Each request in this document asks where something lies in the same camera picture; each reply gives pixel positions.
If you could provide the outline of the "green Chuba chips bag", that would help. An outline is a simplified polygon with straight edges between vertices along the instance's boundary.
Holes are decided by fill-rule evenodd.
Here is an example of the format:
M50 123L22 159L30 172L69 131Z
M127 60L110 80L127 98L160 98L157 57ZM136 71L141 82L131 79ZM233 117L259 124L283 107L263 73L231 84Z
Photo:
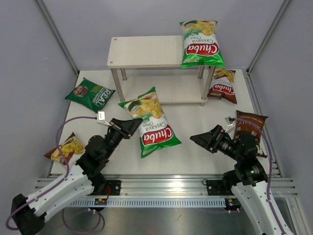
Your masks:
M142 159L157 150L181 144L166 118L155 87L118 105L132 118L142 119L138 127Z
M215 20L180 22L183 31L183 56L181 66L224 67L225 62L216 37Z

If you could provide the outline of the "dark green REAL chips bag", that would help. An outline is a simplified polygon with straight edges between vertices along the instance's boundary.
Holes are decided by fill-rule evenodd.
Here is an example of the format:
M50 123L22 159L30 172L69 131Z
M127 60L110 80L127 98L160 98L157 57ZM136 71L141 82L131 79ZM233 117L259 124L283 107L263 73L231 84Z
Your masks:
M66 100L76 102L97 113L102 110L115 90L103 87L86 78L75 87L66 97Z

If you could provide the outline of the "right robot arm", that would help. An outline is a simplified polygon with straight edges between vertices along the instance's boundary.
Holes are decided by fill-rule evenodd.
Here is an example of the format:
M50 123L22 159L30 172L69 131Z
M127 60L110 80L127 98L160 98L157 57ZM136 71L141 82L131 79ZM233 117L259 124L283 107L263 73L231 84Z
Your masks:
M223 174L222 188L239 200L257 235L292 234L271 192L271 179L257 159L253 135L243 133L234 140L217 125L190 140L211 153L220 151L236 161L234 170Z

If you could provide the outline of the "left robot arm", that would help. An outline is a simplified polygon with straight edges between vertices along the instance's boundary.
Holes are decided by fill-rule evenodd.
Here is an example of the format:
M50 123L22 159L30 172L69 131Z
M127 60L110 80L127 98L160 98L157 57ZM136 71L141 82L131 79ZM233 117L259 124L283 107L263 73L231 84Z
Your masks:
M15 196L7 220L13 220L15 229L22 235L35 235L49 219L75 200L90 194L108 192L101 171L120 142L132 137L141 123L141 118L113 118L107 124L106 135L92 136L83 155L74 165L68 165L63 175L28 196Z

